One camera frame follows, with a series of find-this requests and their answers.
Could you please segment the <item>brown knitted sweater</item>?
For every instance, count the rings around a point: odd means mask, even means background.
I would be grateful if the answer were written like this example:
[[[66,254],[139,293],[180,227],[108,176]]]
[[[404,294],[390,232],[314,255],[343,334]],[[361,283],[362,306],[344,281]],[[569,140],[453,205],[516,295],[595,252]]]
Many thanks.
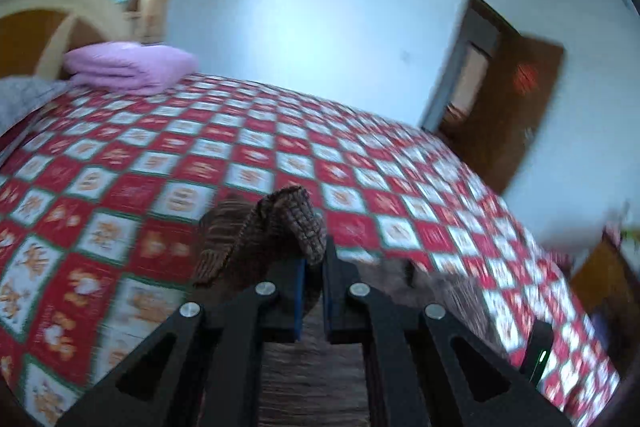
[[[305,262],[302,332],[292,343],[265,344],[255,426],[373,426],[361,346],[326,339],[323,261],[329,242],[333,239],[300,186],[281,188],[258,202],[229,196],[198,224],[191,296],[205,306],[238,297],[265,280],[278,262]],[[357,270],[360,280],[398,305],[439,303],[503,358],[480,288],[467,277],[413,273],[397,260]]]

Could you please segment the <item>wooden cabinet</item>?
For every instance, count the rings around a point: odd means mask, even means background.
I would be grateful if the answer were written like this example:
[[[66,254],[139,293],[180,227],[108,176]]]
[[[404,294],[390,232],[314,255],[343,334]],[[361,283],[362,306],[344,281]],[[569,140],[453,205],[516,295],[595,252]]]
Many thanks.
[[[570,287],[614,367],[625,376],[639,352],[639,277],[609,231],[572,275]]]

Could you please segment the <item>red checkered bear bedspread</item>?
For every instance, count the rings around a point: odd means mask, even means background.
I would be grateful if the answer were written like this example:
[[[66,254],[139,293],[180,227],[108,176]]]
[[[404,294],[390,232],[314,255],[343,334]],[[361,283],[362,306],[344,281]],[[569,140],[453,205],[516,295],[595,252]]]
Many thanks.
[[[539,389],[589,425],[620,377],[560,269],[436,136],[257,82],[75,89],[1,167],[1,373],[51,426],[186,297],[215,202],[305,187],[345,260],[409,258],[480,284],[513,364],[536,320]]]

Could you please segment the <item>brown wooden door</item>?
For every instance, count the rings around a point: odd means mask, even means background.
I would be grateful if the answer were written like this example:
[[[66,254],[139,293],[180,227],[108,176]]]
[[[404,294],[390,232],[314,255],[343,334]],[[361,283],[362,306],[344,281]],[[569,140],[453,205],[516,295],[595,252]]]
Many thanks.
[[[506,191],[535,140],[558,81],[565,48],[520,35],[500,41],[471,108],[450,106],[439,132],[451,150],[497,194]],[[539,89],[526,96],[513,88],[520,63],[538,69]]]

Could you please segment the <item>red paper door decoration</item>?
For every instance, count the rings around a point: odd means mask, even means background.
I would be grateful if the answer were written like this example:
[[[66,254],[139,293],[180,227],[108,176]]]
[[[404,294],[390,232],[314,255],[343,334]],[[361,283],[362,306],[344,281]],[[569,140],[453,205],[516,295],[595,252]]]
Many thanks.
[[[512,83],[518,95],[526,96],[534,93],[539,89],[537,67],[530,63],[518,64]]]

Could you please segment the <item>folded pink blanket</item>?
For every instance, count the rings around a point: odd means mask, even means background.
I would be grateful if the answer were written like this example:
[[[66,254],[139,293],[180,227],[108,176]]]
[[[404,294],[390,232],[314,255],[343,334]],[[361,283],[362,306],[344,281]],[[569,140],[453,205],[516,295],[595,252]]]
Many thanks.
[[[75,86],[153,95],[197,72],[198,60],[173,46],[110,41],[68,51],[63,67]]]

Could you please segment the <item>grey patterned pillow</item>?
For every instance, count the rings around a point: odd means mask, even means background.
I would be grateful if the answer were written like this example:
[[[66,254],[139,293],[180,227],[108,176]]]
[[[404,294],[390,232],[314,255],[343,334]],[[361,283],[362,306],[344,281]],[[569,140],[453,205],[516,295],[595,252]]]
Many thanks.
[[[35,110],[66,92],[68,83],[34,76],[9,76],[0,81],[0,132],[6,134]]]

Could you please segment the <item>cream and brown headboard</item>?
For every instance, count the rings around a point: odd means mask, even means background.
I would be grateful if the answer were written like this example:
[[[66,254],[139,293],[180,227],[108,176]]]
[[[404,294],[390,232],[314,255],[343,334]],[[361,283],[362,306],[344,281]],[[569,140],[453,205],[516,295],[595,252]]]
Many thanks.
[[[65,79],[64,55],[134,38],[113,0],[1,0],[1,76]]]

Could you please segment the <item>dark door frame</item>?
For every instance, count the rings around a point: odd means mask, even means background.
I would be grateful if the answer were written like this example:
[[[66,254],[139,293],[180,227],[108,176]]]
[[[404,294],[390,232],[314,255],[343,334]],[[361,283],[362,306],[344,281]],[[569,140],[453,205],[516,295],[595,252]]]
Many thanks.
[[[431,100],[427,103],[419,128],[435,132],[456,90],[469,49],[477,49],[488,60],[495,55],[504,38],[518,36],[518,31],[485,0],[465,0],[454,42],[442,66]]]

